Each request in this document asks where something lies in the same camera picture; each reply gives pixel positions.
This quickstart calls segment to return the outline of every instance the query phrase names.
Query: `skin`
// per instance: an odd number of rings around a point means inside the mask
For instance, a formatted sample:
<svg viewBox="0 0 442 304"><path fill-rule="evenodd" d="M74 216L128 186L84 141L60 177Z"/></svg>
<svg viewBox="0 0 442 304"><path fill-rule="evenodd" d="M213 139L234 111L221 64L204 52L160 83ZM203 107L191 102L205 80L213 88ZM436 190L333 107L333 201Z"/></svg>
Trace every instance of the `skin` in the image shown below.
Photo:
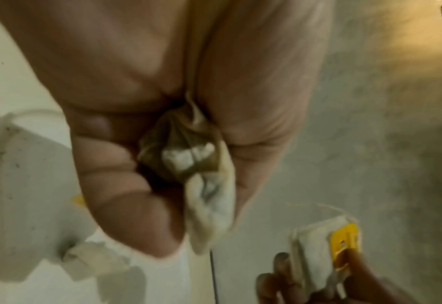
<svg viewBox="0 0 442 304"><path fill-rule="evenodd" d="M93 217L155 257L183 240L182 192L138 172L137 142L183 98L188 14L202 2L0 0L0 22L65 113ZM237 213L303 121L332 9L333 0L229 0L202 38L196 102L229 146Z"/></svg>
<svg viewBox="0 0 442 304"><path fill-rule="evenodd" d="M355 250L346 249L351 276L344 282L347 299L339 299L334 292L320 292L307 299L302 289L292 280L289 255L279 253L274 258L274 272L264 273L256 280L259 304L279 304L278 294L285 304L414 304L396 287L382 282Z"/></svg>

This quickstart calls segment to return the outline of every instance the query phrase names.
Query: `gray surface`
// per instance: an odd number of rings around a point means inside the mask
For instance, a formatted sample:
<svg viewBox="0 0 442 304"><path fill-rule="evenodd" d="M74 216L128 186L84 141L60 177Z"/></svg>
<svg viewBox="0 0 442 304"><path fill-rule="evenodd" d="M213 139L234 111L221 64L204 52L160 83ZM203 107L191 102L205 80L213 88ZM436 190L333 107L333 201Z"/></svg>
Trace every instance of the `gray surface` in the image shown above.
<svg viewBox="0 0 442 304"><path fill-rule="evenodd" d="M435 0L341 0L307 121L234 233L214 250L221 304L323 203L361 221L365 254L421 303L442 301L442 18Z"/></svg>

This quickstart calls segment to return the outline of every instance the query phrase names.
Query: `hand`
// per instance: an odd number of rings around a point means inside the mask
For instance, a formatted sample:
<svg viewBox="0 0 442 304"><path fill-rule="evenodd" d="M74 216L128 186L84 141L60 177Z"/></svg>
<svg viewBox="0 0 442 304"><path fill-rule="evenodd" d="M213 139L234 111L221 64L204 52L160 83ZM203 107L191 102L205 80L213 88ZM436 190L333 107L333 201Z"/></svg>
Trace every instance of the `hand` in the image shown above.
<svg viewBox="0 0 442 304"><path fill-rule="evenodd" d="M413 304L414 301L398 288L383 283L364 263L355 250L345 251L352 275L344 282L348 298L332 292L320 292L307 299L291 277L289 255L280 253L274 258L274 273L257 278L256 291L259 304L277 304L277 294L286 304Z"/></svg>
<svg viewBox="0 0 442 304"><path fill-rule="evenodd" d="M237 211L300 126L333 0L229 0L197 60L196 102L236 167ZM100 227L147 254L184 237L182 192L138 173L137 142L186 87L188 21L201 0L0 0L0 21L71 129L82 192Z"/></svg>

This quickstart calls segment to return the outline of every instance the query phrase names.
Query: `yellow tag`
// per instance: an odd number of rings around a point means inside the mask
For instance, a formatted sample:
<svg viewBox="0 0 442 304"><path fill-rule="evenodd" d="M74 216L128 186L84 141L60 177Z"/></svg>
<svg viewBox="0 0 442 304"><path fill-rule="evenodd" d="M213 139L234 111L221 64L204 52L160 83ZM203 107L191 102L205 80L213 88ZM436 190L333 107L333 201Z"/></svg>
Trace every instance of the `yellow tag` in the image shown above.
<svg viewBox="0 0 442 304"><path fill-rule="evenodd" d="M84 206L84 207L86 207L86 202L84 201L84 196L82 196L82 194L79 194L79 195L73 197L73 198L71 199L71 202L72 202L72 203L75 203L75 204L77 204L77 205L79 205L79 206Z"/></svg>
<svg viewBox="0 0 442 304"><path fill-rule="evenodd" d="M336 270L347 266L347 261L341 256L341 252L347 248L359 251L359 230L354 223L347 224L331 234L331 255Z"/></svg>

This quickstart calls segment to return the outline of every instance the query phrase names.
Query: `person's hand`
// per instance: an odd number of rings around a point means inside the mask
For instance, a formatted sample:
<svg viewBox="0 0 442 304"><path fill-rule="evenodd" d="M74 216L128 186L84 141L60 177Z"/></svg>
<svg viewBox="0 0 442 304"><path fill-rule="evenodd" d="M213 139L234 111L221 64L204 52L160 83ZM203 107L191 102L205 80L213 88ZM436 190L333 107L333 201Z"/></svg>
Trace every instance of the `person's hand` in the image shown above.
<svg viewBox="0 0 442 304"><path fill-rule="evenodd" d="M322 291L307 299L291 276L289 255L274 258L274 273L265 273L256 280L259 304L278 304L278 293L286 304L414 304L400 289L379 279L355 250L344 251L351 276L344 282L347 299L339 299L334 291Z"/></svg>
<svg viewBox="0 0 442 304"><path fill-rule="evenodd" d="M182 192L138 173L137 142L182 102L190 12L206 15L209 1L0 0L1 23L66 115L93 217L153 256L183 240ZM239 211L302 122L334 0L228 1L204 37L195 96L229 146Z"/></svg>

